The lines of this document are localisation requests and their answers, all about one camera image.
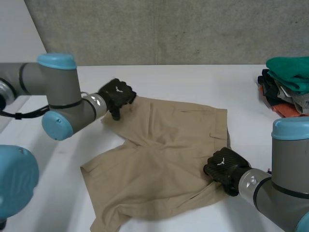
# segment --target dark fabric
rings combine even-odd
[[[268,71],[268,69],[263,69],[262,76],[257,78],[258,83],[263,86],[263,95],[271,106],[285,103],[284,100],[278,98],[279,89]]]

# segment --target gray wall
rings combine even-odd
[[[309,55],[309,0],[25,0],[79,65],[263,64]]]

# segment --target white table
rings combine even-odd
[[[272,122],[279,118],[258,95],[257,76],[264,65],[94,66],[79,67],[81,90],[95,92],[113,77],[140,95],[228,109],[232,147],[253,167],[271,167]],[[21,112],[46,105],[31,97]],[[121,145],[123,139],[99,120],[57,142],[42,129],[41,118],[13,120],[0,134],[1,144],[23,146],[38,160],[41,178],[31,202],[8,220],[5,232],[86,232],[95,214],[80,166]],[[158,222],[132,219],[121,232],[281,232],[241,197]]]

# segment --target green fabric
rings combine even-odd
[[[268,74],[298,94],[309,93],[309,57],[275,57],[266,62]]]

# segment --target folded clothes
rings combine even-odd
[[[259,90],[263,93],[263,87],[260,86]],[[302,114],[296,110],[295,105],[291,103],[280,103],[276,105],[271,105],[272,111],[278,113],[281,117],[299,117],[299,116],[309,116],[309,114]]]
[[[294,91],[290,90],[289,88],[285,87],[282,83],[275,80],[276,85],[279,88],[278,97],[282,100],[292,103],[295,105],[296,110],[301,114],[309,114],[309,93],[298,95],[294,93]]]
[[[278,98],[279,89],[274,79],[267,72],[268,69],[262,70],[262,76],[257,78],[258,83],[263,87],[263,95],[271,106],[285,103],[284,100]]]
[[[309,93],[309,57],[275,57],[266,62],[268,74],[297,94]]]

